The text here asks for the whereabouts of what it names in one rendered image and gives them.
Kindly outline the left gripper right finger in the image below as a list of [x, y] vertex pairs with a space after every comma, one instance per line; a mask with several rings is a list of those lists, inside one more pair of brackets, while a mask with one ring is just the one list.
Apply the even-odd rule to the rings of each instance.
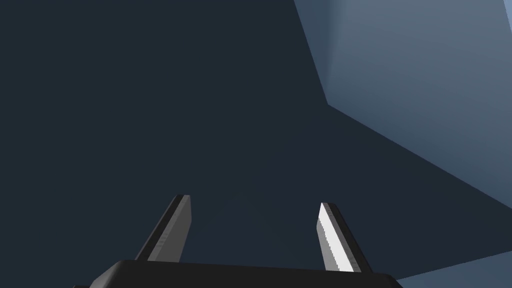
[[327, 271], [372, 273], [360, 246], [334, 203], [320, 204], [316, 222], [324, 267]]

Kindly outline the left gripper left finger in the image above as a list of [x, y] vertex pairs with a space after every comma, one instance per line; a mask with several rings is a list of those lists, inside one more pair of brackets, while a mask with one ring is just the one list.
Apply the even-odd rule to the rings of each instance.
[[178, 263], [191, 222], [190, 195], [176, 195], [136, 255], [135, 260]]

